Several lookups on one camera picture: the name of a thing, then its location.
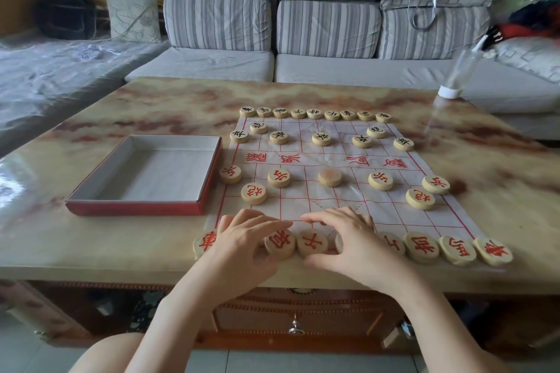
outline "marble table top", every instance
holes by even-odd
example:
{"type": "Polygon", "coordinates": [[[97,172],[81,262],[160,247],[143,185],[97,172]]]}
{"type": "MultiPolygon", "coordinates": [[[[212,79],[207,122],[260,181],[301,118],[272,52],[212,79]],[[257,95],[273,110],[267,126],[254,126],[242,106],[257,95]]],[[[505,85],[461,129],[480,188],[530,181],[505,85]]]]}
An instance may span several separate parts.
{"type": "MultiPolygon", "coordinates": [[[[389,112],[466,212],[515,255],[507,272],[421,267],[447,292],[560,293],[560,157],[433,90],[141,79],[0,160],[0,278],[174,284],[205,217],[78,217],[66,196],[129,134],[220,135],[239,108],[389,112]]],[[[263,286],[360,289],[293,256],[263,286]]]]}

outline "black bag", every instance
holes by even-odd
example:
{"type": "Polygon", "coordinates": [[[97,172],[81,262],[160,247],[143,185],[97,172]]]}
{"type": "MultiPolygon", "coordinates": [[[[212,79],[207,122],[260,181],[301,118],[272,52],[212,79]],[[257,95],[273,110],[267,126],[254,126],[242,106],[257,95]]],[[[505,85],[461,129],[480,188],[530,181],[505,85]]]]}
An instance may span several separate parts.
{"type": "Polygon", "coordinates": [[[48,37],[89,40],[95,35],[95,11],[91,0],[41,0],[35,8],[35,23],[48,37]]]}

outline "human hand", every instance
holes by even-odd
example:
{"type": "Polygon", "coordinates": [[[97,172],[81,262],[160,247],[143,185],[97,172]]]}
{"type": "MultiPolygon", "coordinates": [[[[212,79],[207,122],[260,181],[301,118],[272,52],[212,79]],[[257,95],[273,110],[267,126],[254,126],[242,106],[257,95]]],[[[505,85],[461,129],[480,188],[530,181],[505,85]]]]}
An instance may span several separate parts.
{"type": "Polygon", "coordinates": [[[224,215],[216,242],[185,276],[189,288],[213,309],[260,285],[276,273],[278,261],[273,256],[255,259],[256,247],[266,236],[292,224],[255,210],[224,215]]]}
{"type": "Polygon", "coordinates": [[[301,219],[334,227],[344,243],[342,254],[313,254],[305,258],[305,265],[343,274],[394,298],[407,282],[417,279],[410,263],[377,237],[370,216],[344,207],[310,212],[301,219]]]}

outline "forearm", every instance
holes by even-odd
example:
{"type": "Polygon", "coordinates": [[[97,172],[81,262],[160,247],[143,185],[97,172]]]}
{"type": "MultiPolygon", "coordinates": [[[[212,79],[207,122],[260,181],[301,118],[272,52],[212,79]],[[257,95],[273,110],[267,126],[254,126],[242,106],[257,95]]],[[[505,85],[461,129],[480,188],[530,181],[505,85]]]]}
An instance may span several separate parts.
{"type": "Polygon", "coordinates": [[[210,311],[203,297],[177,287],[165,297],[125,373],[183,373],[200,325],[210,311]]]}
{"type": "Polygon", "coordinates": [[[423,279],[403,290],[396,299],[414,327],[430,373],[447,373],[451,366],[456,373],[509,371],[479,347],[443,293],[423,279]]]}

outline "throw pillow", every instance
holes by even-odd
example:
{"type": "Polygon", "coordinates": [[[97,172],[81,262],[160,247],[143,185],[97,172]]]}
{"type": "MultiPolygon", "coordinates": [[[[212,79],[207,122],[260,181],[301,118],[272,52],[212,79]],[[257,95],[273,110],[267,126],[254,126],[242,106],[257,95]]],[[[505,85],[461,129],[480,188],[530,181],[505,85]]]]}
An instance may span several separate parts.
{"type": "Polygon", "coordinates": [[[107,0],[111,38],[127,42],[161,42],[157,0],[107,0]]]}

